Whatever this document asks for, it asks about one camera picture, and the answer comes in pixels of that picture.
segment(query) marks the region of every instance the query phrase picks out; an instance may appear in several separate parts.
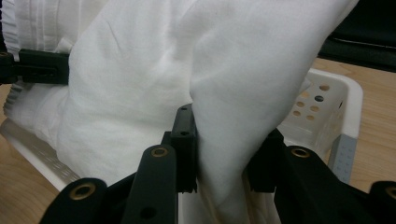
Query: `white towel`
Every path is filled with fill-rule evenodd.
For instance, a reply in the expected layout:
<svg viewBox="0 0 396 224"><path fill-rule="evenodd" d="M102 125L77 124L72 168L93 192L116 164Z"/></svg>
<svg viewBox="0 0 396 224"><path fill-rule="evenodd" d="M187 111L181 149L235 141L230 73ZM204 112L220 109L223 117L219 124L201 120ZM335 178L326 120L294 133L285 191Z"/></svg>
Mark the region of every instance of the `white towel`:
<svg viewBox="0 0 396 224"><path fill-rule="evenodd" d="M55 2L62 9L67 1ZM95 5L76 2L87 3L75 9L80 16ZM21 44L31 49L61 51L67 48L60 43L78 40L69 87L46 86L55 90L47 95L42 85L21 88L7 115L27 123L79 175L112 184L136 170L142 151L172 128L176 109L193 102L199 194L183 195L184 223L275 223L270 198L245 193L242 173L290 111L324 39L356 2L110 0L82 35L86 26L69 12L57 22L73 37L50 38L48 49L46 40L18 32L38 43ZM41 24L53 24L46 18ZM15 116L28 101L34 111Z"/></svg>

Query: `white cloth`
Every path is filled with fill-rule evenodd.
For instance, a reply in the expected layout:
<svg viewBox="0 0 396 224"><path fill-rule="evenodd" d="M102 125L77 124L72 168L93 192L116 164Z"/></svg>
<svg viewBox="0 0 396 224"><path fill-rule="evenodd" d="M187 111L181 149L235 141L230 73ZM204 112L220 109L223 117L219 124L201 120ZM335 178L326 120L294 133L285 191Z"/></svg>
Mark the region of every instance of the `white cloth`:
<svg viewBox="0 0 396 224"><path fill-rule="evenodd" d="M243 170L357 0L110 0L94 20L105 1L53 1L67 9L60 21L47 20L54 10L32 7L52 1L21 2L31 4L16 6L21 48L67 51L77 43L69 86L16 88L10 118L79 175L112 184L136 170L142 151L172 128L176 109L193 102L199 194L183 195L184 223L277 222L270 198L245 193ZM33 10L39 16L26 20ZM41 30L25 34L22 22L38 19ZM32 35L47 26L64 36Z"/></svg>

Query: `wooden table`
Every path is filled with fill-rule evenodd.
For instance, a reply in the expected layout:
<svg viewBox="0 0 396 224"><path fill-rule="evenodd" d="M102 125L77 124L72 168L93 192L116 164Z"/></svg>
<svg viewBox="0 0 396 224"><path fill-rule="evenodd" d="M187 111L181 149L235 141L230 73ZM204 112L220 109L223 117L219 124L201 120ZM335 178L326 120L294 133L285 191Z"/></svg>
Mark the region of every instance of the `wooden table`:
<svg viewBox="0 0 396 224"><path fill-rule="evenodd" d="M355 79L364 91L351 185L396 181L396 74L317 59L313 67ZM0 87L6 98L9 86ZM0 223L37 223L58 191L0 136Z"/></svg>

